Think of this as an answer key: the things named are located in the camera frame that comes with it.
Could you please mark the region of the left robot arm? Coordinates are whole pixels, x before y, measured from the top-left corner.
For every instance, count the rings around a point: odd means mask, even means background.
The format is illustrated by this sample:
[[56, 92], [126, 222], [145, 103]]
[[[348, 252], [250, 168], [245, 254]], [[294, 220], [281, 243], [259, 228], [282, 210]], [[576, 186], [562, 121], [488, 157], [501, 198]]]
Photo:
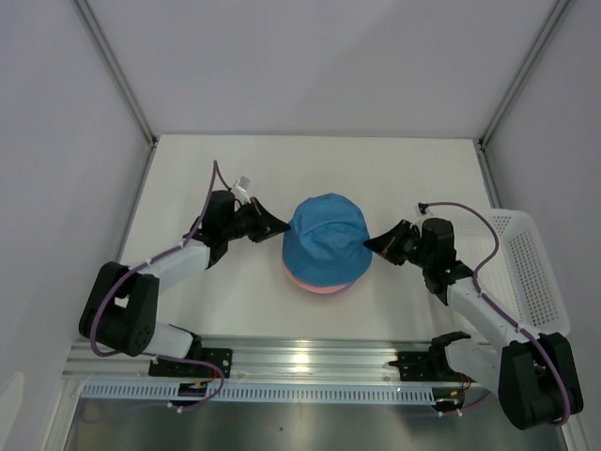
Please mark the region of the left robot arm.
[[101, 266], [79, 321], [80, 335], [99, 357], [149, 357], [152, 377], [228, 379], [232, 350], [206, 349], [200, 335], [160, 322], [159, 299], [214, 267], [231, 241], [260, 243], [289, 228], [255, 197], [211, 193], [178, 244], [133, 266], [114, 261]]

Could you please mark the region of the purple bucket hat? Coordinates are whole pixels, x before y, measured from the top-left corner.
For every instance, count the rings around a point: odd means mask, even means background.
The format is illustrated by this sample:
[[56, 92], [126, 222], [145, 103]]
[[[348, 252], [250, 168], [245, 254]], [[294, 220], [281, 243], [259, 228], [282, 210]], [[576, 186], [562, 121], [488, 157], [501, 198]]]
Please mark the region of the purple bucket hat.
[[331, 296], [331, 295], [335, 295], [335, 294], [338, 294], [338, 293], [345, 292], [346, 290], [348, 290], [349, 288], [351, 288], [353, 285], [354, 285], [354, 283], [351, 282], [351, 283], [340, 285], [340, 286], [329, 287], [327, 289], [327, 295]]

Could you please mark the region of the blue bucket hat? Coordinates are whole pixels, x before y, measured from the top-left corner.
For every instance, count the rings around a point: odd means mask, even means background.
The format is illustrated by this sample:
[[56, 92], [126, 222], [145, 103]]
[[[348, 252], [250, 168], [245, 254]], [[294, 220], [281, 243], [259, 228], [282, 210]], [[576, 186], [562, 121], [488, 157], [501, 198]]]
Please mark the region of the blue bucket hat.
[[372, 252], [362, 210], [341, 194], [322, 194], [301, 202], [283, 237], [284, 265], [301, 281], [316, 286], [356, 282], [369, 269]]

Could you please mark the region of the pink bucket hat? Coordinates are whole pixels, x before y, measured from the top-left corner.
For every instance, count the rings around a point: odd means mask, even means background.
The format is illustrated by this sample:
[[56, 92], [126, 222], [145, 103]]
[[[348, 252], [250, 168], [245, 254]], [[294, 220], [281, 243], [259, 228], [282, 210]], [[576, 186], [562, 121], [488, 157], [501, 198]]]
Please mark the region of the pink bucket hat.
[[327, 289], [329, 287], [335, 287], [335, 286], [340, 286], [340, 285], [333, 285], [333, 286], [316, 286], [316, 285], [312, 285], [306, 282], [301, 281], [299, 278], [297, 278], [288, 268], [287, 266], [284, 266], [284, 272], [285, 275], [287, 276], [287, 278], [293, 282], [296, 286], [298, 286], [299, 288], [308, 291], [310, 293], [316, 294], [316, 295], [320, 295], [320, 296], [328, 296], [327, 295]]

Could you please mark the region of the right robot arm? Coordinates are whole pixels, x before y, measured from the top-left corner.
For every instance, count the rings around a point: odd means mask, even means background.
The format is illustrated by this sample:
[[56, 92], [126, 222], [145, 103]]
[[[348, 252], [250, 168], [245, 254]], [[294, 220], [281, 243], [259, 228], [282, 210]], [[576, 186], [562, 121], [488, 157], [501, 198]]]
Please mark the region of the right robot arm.
[[462, 316], [485, 339], [467, 333], [431, 342], [429, 371], [448, 380], [467, 376], [497, 396], [510, 423], [520, 430], [564, 424], [582, 412], [584, 400], [571, 345], [570, 323], [553, 270], [533, 219], [518, 210], [477, 214], [493, 241], [484, 262], [502, 256], [516, 312], [501, 304], [480, 279], [483, 264], [462, 262], [455, 238], [458, 220], [424, 217], [419, 225], [400, 221], [364, 247], [393, 265], [422, 271], [426, 289]]

